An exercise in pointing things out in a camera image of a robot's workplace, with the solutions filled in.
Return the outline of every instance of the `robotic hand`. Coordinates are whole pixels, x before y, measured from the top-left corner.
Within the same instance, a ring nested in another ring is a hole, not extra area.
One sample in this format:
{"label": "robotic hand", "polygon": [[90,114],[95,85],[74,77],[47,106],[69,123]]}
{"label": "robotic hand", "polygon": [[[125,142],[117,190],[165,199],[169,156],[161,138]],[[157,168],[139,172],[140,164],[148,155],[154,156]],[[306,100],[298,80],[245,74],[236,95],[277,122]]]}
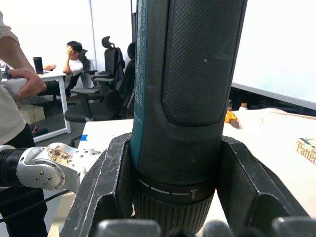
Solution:
{"label": "robotic hand", "polygon": [[76,193],[89,164],[94,164],[100,154],[62,143],[28,149],[0,146],[0,187],[65,189]]}

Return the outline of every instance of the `whiteboard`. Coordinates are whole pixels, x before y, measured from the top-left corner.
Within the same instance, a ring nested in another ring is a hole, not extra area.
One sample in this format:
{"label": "whiteboard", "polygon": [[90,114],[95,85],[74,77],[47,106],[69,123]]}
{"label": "whiteboard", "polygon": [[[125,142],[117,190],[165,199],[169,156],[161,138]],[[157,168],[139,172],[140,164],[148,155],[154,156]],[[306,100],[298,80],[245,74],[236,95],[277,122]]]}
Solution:
{"label": "whiteboard", "polygon": [[233,86],[315,108],[315,9],[316,0],[248,0]]}
{"label": "whiteboard", "polygon": [[98,71],[105,70],[105,48],[101,44],[102,38],[105,36],[110,36],[110,42],[121,49],[127,66],[130,60],[127,49],[129,44],[132,43],[131,1],[92,0],[91,9]]}

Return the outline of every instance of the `cardboard box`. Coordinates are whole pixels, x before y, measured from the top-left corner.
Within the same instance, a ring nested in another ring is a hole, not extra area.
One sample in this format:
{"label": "cardboard box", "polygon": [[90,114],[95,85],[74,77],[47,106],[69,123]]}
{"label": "cardboard box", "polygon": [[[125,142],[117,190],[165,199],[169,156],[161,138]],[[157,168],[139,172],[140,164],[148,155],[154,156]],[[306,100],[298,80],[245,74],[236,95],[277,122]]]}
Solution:
{"label": "cardboard box", "polygon": [[297,139],[296,151],[316,165],[316,137]]}
{"label": "cardboard box", "polygon": [[19,111],[28,124],[45,119],[44,109],[40,106],[24,105]]}

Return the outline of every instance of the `dark pants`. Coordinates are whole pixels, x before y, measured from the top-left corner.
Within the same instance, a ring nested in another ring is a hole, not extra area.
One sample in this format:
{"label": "dark pants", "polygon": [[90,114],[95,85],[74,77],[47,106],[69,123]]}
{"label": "dark pants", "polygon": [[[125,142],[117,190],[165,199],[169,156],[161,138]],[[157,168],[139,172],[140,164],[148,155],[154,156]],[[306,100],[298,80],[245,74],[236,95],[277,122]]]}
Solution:
{"label": "dark pants", "polygon": [[[27,124],[24,130],[6,145],[15,148],[35,147],[32,132]],[[6,200],[13,200],[15,197],[34,190],[27,187],[12,187],[0,192],[0,203]],[[12,215],[44,199],[43,190],[8,205],[0,205],[0,213],[3,217]],[[44,216],[46,204],[39,205],[30,211],[6,222],[6,228],[10,237],[47,237]]]}

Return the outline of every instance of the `bottle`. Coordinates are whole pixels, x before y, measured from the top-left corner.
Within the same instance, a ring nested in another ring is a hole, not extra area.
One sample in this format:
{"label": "bottle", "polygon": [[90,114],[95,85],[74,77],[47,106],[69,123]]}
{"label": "bottle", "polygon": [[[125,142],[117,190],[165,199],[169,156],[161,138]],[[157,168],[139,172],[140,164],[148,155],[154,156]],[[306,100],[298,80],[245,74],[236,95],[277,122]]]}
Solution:
{"label": "bottle", "polygon": [[241,106],[239,107],[239,110],[248,110],[247,103],[242,103]]}
{"label": "bottle", "polygon": [[232,111],[232,100],[228,100],[228,107],[227,107],[227,111]]}

